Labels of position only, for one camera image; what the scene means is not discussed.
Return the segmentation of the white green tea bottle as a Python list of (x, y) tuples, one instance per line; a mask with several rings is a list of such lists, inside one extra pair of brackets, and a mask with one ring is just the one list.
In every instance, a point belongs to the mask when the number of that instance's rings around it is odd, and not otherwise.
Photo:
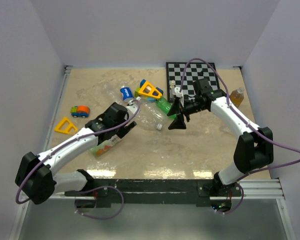
[(99, 156), (103, 155), (105, 152), (107, 152), (108, 150), (110, 150), (113, 146), (118, 144), (121, 140), (122, 139), (119, 136), (114, 135), (110, 139), (107, 139), (107, 140), (103, 141), (102, 143), (100, 143), (99, 145), (91, 148), (90, 153), (94, 157), (99, 157)]

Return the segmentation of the amber tea bottle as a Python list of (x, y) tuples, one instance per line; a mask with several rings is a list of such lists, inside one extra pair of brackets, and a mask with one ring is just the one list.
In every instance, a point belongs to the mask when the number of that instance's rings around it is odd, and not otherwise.
[(239, 106), (243, 102), (244, 92), (245, 89), (243, 87), (239, 87), (238, 89), (233, 90), (232, 93), (230, 94), (229, 98), (236, 108), (239, 108)]

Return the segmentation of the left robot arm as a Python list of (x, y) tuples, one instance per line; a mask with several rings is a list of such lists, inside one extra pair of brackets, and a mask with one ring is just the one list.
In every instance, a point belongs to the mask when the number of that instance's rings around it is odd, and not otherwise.
[(25, 193), (28, 200), (36, 205), (61, 192), (76, 191), (82, 196), (89, 196), (95, 184), (94, 178), (87, 171), (59, 171), (90, 149), (103, 154), (119, 143), (137, 125), (133, 119), (139, 111), (138, 100), (130, 100), (127, 105), (114, 102), (104, 113), (87, 122), (77, 133), (56, 147), (39, 154), (25, 154), (15, 178), (18, 186), (16, 203), (23, 204), (19, 199), (21, 193)]

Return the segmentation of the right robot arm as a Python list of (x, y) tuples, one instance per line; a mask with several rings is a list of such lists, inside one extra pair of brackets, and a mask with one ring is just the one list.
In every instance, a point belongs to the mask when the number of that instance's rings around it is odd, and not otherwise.
[(221, 119), (236, 136), (237, 144), (233, 154), (233, 163), (214, 174), (209, 195), (225, 196), (235, 183), (253, 170), (261, 169), (274, 160), (273, 145), (264, 140), (273, 139), (273, 132), (261, 128), (243, 115), (231, 102), (227, 101), (226, 93), (213, 90), (207, 79), (196, 80), (193, 84), (195, 97), (185, 100), (180, 87), (173, 87), (174, 102), (168, 116), (175, 115), (169, 130), (185, 130), (190, 115), (208, 110)]

